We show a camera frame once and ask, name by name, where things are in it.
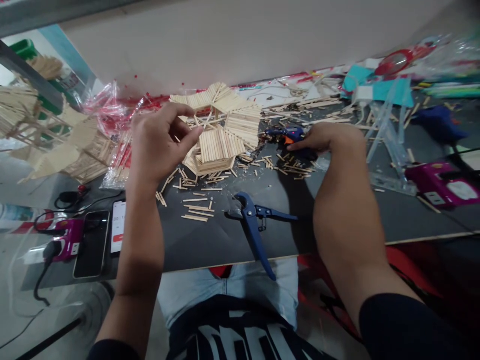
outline black shirt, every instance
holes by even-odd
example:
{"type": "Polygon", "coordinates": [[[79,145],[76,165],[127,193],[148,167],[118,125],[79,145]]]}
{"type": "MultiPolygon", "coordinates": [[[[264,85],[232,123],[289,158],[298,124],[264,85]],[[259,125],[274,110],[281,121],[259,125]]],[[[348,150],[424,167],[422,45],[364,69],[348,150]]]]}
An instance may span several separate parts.
{"type": "MultiPolygon", "coordinates": [[[[423,303],[398,294],[368,299],[360,330],[372,360],[468,359],[459,334],[423,303]]],[[[245,299],[216,295],[183,314],[170,329],[168,360],[333,359],[299,337],[277,313],[245,299]]],[[[129,345],[103,340],[89,360],[137,360],[129,345]]]]}

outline person's left hand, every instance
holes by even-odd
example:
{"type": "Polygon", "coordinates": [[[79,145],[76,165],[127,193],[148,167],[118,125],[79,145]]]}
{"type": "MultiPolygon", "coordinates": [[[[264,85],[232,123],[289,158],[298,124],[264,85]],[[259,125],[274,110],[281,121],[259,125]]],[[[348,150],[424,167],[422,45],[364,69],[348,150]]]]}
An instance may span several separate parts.
{"type": "Polygon", "coordinates": [[[174,171],[199,141],[204,129],[201,126],[190,129],[179,118],[194,114],[195,111],[187,105],[169,102],[158,113],[138,115],[133,119],[127,188],[140,187],[148,192],[157,190],[160,181],[174,171]]]}

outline wrist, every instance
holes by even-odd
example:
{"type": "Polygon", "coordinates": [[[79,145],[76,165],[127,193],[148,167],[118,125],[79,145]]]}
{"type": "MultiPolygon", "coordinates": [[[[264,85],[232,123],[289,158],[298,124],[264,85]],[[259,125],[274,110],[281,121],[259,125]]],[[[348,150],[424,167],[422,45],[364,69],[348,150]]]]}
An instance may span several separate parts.
{"type": "Polygon", "coordinates": [[[367,151],[367,141],[361,132],[349,134],[349,136],[335,137],[330,142],[330,150],[335,152],[347,152],[364,154],[367,151]]]}
{"type": "Polygon", "coordinates": [[[126,182],[127,197],[155,197],[159,185],[151,180],[142,180],[136,176],[130,176],[126,182]]]}

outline black sleeve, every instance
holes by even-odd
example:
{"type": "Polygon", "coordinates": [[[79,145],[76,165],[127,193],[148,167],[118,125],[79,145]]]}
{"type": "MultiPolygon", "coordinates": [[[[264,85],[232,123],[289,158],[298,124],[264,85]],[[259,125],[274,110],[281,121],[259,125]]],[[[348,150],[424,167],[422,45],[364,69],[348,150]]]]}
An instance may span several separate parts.
{"type": "Polygon", "coordinates": [[[411,297],[372,296],[361,307],[359,322],[372,360],[469,359],[460,334],[411,297]]]}
{"type": "Polygon", "coordinates": [[[93,345],[87,360],[140,360],[140,356],[122,341],[102,340],[93,345]]]}

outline hand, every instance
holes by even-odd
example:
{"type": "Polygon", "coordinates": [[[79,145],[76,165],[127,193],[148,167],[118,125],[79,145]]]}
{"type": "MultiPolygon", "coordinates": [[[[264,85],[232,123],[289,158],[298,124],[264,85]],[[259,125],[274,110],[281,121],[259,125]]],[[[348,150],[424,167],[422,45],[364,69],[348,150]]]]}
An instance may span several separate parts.
{"type": "Polygon", "coordinates": [[[201,126],[190,130],[179,116],[195,111],[183,104],[167,103],[158,113],[138,115],[132,123],[132,155],[127,187],[155,192],[199,141],[201,126]]]}
{"type": "Polygon", "coordinates": [[[319,153],[334,151],[334,148],[365,149],[365,137],[356,127],[348,124],[318,123],[306,134],[303,141],[296,142],[289,151],[310,148],[319,153]]]}

